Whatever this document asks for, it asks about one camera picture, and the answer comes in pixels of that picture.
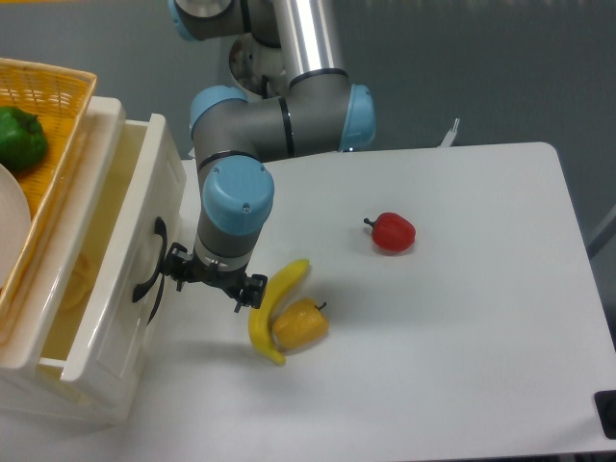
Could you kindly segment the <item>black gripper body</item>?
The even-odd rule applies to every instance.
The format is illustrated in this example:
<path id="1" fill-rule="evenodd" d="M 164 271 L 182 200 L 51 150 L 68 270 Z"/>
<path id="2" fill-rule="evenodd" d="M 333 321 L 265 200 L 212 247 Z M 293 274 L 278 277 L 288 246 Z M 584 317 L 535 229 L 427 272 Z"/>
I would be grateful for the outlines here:
<path id="1" fill-rule="evenodd" d="M 219 289 L 230 289 L 241 285 L 248 261 L 245 258 L 238 262 L 223 262 L 209 257 L 192 254 L 186 267 L 188 283 L 203 283 Z"/>

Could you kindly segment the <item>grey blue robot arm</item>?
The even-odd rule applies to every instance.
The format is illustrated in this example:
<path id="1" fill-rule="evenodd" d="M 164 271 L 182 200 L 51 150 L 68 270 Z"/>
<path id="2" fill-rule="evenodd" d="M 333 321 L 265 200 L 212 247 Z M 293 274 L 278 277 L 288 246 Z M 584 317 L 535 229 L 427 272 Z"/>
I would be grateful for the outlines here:
<path id="1" fill-rule="evenodd" d="M 280 51 L 286 86 L 281 95 L 258 101 L 226 86 L 193 99 L 201 204 L 194 244 L 164 243 L 152 276 L 133 297 L 172 279 L 218 288 L 238 307 L 257 308 L 268 279 L 245 270 L 273 206 L 266 163 L 369 145 L 372 96 L 348 79 L 329 1 L 172 1 L 168 8 L 184 39 L 249 34 Z"/>

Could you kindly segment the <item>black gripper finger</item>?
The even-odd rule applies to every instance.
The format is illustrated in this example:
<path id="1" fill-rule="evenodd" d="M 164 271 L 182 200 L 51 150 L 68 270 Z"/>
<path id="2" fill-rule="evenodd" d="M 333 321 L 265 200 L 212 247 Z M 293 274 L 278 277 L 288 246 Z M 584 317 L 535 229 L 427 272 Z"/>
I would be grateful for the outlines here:
<path id="1" fill-rule="evenodd" d="M 244 307 L 260 309 L 265 295 L 268 278 L 263 274 L 243 274 L 232 286 L 231 297 L 235 300 L 235 312 Z"/>
<path id="2" fill-rule="evenodd" d="M 193 281 L 193 255 L 180 243 L 173 243 L 162 265 L 162 274 L 170 277 L 181 292 L 186 283 Z"/>

